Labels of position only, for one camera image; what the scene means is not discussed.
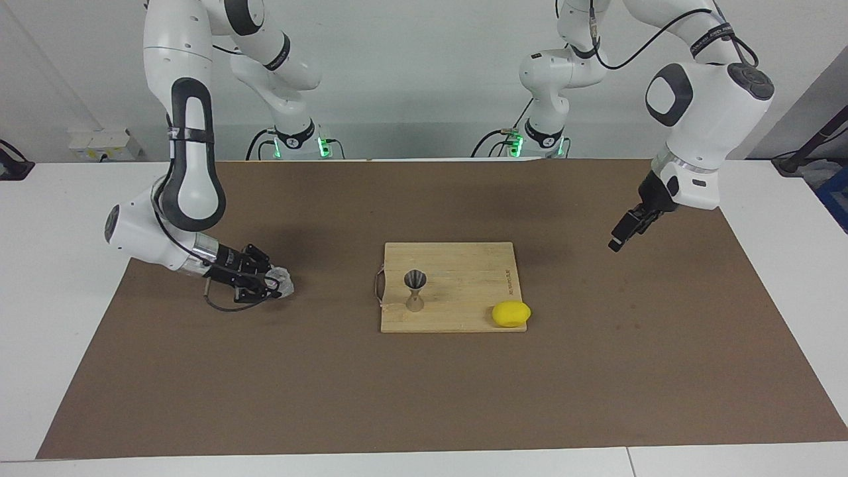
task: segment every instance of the robot end effector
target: robot end effector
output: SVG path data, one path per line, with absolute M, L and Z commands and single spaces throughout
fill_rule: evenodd
M 612 232 L 615 252 L 679 205 L 719 205 L 718 169 L 768 111 L 774 85 L 753 65 L 672 63 L 651 82 L 648 111 L 672 133 L 639 187 L 642 199 Z
M 163 219 L 157 206 L 163 181 L 160 179 L 135 199 L 112 209 L 105 227 L 109 245 L 172 272 L 233 287 L 236 303 L 254 305 L 294 292 L 288 271 L 271 265 L 269 256 L 254 245 L 237 251 L 208 235 L 181 230 Z

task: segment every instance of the wooden cutting board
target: wooden cutting board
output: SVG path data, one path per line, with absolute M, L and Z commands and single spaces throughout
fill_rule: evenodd
M 522 333 L 501 328 L 492 308 L 522 300 L 515 249 L 504 243 L 386 244 L 386 288 L 382 299 L 383 333 Z M 412 270 L 427 275 L 421 290 L 424 309 L 412 312 L 404 277 Z

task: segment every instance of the green indicator light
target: green indicator light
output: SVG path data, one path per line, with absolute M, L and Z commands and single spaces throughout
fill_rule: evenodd
M 512 146 L 510 147 L 510 155 L 512 157 L 521 157 L 523 147 L 524 137 L 516 135 L 516 138 L 512 140 Z
M 330 149 L 330 145 L 327 144 L 327 142 L 321 137 L 318 137 L 318 148 L 321 149 L 321 158 L 322 159 L 330 157 L 332 155 L 332 150 Z

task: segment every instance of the black strap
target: black strap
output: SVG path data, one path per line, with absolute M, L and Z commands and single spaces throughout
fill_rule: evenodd
M 207 132 L 203 129 L 193 129 L 191 127 L 169 127 L 168 138 L 171 141 L 184 141 L 189 143 L 215 143 L 214 132 Z
M 692 58 L 698 56 L 698 53 L 704 51 L 704 48 L 710 46 L 719 38 L 725 38 L 735 35 L 734 28 L 729 23 L 723 23 L 715 28 L 710 29 L 697 42 L 692 44 L 689 51 L 692 52 Z
M 276 136 L 280 138 L 280 141 L 282 141 L 282 143 L 291 150 L 302 148 L 306 141 L 310 140 L 310 137 L 312 137 L 313 134 L 315 134 L 315 122 L 313 120 L 310 120 L 309 127 L 297 134 L 289 135 L 276 131 Z
M 566 130 L 565 127 L 560 129 L 559 132 L 554 134 L 545 134 L 544 132 L 537 131 L 530 125 L 530 120 L 527 120 L 527 124 L 524 125 L 524 130 L 527 131 L 527 135 L 542 149 L 550 149 L 556 145 L 556 141 L 562 137 L 562 133 Z
M 599 49 L 600 49 L 600 38 L 598 38 L 598 46 L 590 49 L 588 52 L 580 51 L 579 49 L 577 49 L 577 47 L 572 45 L 572 51 L 580 59 L 590 59 L 590 58 L 592 58 L 594 56 L 595 52 L 597 52 Z
M 282 66 L 283 63 L 288 59 L 288 55 L 292 52 L 292 40 L 289 39 L 288 35 L 285 33 L 282 34 L 285 40 L 282 42 L 282 49 L 280 50 L 280 54 L 274 58 L 274 61 L 271 61 L 269 64 L 265 65 L 265 68 L 271 71 L 275 71 L 277 68 Z

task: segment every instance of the metal jigger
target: metal jigger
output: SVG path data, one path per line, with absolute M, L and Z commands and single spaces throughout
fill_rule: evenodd
M 406 301 L 406 309 L 413 313 L 423 310 L 424 300 L 421 299 L 419 294 L 424 285 L 427 284 L 427 275 L 420 270 L 413 270 L 406 274 L 404 283 L 410 289 L 410 298 Z

